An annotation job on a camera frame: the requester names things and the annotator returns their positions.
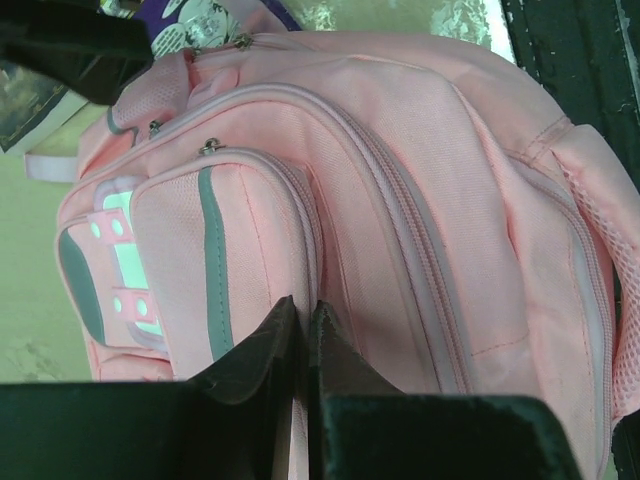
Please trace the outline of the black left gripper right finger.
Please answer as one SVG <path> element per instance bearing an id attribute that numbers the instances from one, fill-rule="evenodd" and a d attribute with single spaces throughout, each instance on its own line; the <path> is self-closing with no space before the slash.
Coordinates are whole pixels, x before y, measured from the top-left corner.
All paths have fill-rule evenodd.
<path id="1" fill-rule="evenodd" d="M 395 388 L 319 302 L 310 329 L 313 479 L 578 479 L 560 422 L 526 396 L 417 395 Z"/>

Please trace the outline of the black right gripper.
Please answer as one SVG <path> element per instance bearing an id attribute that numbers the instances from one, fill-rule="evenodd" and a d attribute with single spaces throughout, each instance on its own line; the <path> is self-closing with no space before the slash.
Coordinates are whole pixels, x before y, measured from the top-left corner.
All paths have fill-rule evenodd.
<path id="1" fill-rule="evenodd" d="M 105 106 L 154 62 L 145 23 L 97 1 L 3 1 L 1 58 Z"/>

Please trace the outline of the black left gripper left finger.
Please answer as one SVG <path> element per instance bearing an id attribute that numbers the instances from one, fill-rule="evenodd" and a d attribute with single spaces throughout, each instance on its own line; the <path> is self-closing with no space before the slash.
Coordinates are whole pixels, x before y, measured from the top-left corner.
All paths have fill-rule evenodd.
<path id="1" fill-rule="evenodd" d="M 3 385 L 2 477 L 286 478 L 296 328 L 287 297 L 186 381 Z"/>

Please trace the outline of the pink student backpack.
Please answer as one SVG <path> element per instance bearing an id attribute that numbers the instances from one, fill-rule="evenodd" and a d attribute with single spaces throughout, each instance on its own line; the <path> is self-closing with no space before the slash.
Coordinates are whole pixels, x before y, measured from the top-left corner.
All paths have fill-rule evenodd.
<path id="1" fill-rule="evenodd" d="M 273 304 L 331 304 L 407 393 L 523 394 L 582 476 L 639 407 L 639 195 L 591 126 L 480 46 L 288 31 L 259 1 L 189 32 L 81 136 L 56 256 L 94 379 L 183 380 Z"/>

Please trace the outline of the purple paperback book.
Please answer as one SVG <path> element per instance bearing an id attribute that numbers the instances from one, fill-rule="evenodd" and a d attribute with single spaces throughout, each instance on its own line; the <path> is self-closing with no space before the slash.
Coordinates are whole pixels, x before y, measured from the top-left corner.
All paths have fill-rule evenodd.
<path id="1" fill-rule="evenodd" d="M 145 23 L 156 58 L 185 48 L 221 46 L 244 33 L 299 31 L 280 1 L 261 0 L 101 0 L 99 11 Z"/>

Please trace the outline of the dark novel book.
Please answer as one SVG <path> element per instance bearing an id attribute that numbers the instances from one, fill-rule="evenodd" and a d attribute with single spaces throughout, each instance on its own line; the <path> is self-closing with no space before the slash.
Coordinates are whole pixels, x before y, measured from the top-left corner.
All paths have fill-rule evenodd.
<path id="1" fill-rule="evenodd" d="M 88 103 L 62 83 L 1 61 L 1 152 L 22 155 Z"/>

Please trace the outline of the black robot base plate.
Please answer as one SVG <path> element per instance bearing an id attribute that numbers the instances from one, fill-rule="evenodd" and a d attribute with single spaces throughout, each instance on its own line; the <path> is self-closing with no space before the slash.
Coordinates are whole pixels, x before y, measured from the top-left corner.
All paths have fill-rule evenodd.
<path id="1" fill-rule="evenodd" d="M 590 124 L 639 179 L 639 4 L 504 1 L 516 63 L 576 124 Z"/>

